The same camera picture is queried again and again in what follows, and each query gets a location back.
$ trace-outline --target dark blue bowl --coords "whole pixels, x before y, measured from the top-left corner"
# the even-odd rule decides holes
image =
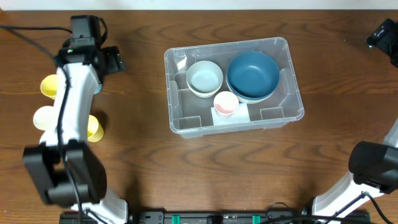
[[[231,90],[247,100],[261,100],[278,87],[280,71],[270,56],[260,52],[246,52],[228,65],[226,80]]]

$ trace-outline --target wooden table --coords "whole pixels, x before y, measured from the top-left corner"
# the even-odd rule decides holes
[[[398,69],[364,40],[396,11],[70,11],[5,12],[20,26],[70,27],[70,16],[94,14],[109,27],[126,72],[106,77],[91,114],[105,127],[90,144],[108,186],[135,210],[264,210],[276,201],[303,206],[348,170],[360,140],[381,142],[398,115]],[[53,53],[68,34],[24,31]],[[164,52],[171,47],[284,37],[305,116],[280,129],[182,139],[171,132]],[[40,93],[55,72],[37,49],[0,32],[0,222],[58,223],[62,209],[45,206],[21,161],[42,131],[34,112],[53,100]],[[377,199],[398,222],[398,195]],[[382,220],[370,203],[372,221]]]

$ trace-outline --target transparent storage box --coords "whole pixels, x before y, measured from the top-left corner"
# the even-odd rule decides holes
[[[264,101],[248,104],[250,122],[215,126],[211,108],[216,94],[209,98],[196,96],[188,88],[187,71],[195,62],[214,62],[222,69],[224,75],[223,85],[218,92],[228,91],[225,78],[228,65],[235,56],[247,51],[265,53],[276,61],[281,75],[279,86]],[[164,54],[164,62],[170,128],[183,138],[250,129],[280,128],[304,116],[289,47],[287,41],[281,37],[168,49]]]

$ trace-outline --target pink cup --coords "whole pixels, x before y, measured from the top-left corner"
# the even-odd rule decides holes
[[[222,91],[214,98],[214,108],[219,118],[229,118],[238,107],[238,97],[230,91]]]

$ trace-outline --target yellow cup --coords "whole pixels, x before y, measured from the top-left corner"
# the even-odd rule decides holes
[[[49,75],[45,77],[40,84],[40,90],[45,95],[51,99],[55,99],[58,88],[58,78],[57,75]]]
[[[98,142],[104,136],[104,129],[93,116],[88,117],[87,138],[89,142]]]

